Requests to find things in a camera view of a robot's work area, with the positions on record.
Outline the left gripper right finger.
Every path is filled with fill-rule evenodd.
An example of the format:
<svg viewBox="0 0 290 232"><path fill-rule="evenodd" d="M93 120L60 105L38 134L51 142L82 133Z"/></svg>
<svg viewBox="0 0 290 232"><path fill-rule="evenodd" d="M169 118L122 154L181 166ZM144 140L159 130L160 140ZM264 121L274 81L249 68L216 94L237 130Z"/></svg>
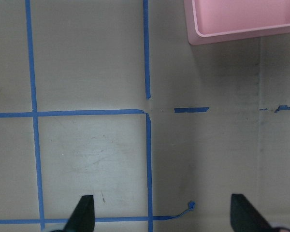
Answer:
<svg viewBox="0 0 290 232"><path fill-rule="evenodd" d="M289 232L286 227L273 227L250 203L244 194L233 193L230 205L230 224L234 232Z"/></svg>

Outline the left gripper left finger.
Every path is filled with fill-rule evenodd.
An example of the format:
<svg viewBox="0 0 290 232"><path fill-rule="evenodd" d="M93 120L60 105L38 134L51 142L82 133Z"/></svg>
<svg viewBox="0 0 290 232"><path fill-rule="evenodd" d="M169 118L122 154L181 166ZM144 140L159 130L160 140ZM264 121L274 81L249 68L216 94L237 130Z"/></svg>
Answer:
<svg viewBox="0 0 290 232"><path fill-rule="evenodd" d="M63 229L56 229L54 232L93 232L94 228L94 197L84 195L80 198Z"/></svg>

